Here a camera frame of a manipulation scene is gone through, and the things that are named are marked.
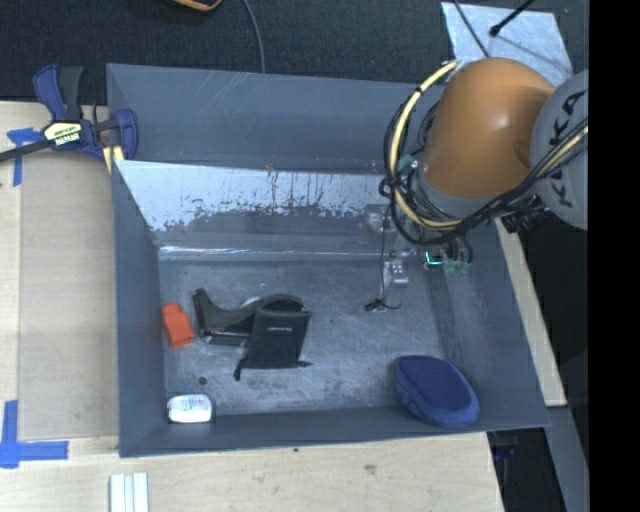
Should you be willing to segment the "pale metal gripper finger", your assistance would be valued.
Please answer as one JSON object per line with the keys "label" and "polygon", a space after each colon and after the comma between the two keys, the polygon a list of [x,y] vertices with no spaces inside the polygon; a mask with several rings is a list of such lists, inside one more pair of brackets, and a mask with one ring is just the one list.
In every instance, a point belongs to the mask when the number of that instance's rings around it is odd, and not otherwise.
{"label": "pale metal gripper finger", "polygon": [[401,258],[384,260],[381,267],[380,290],[376,298],[365,305],[365,310],[399,309],[408,285],[409,276],[406,262]]}
{"label": "pale metal gripper finger", "polygon": [[362,210],[361,242],[372,243],[382,240],[389,225],[388,208],[370,204]]}

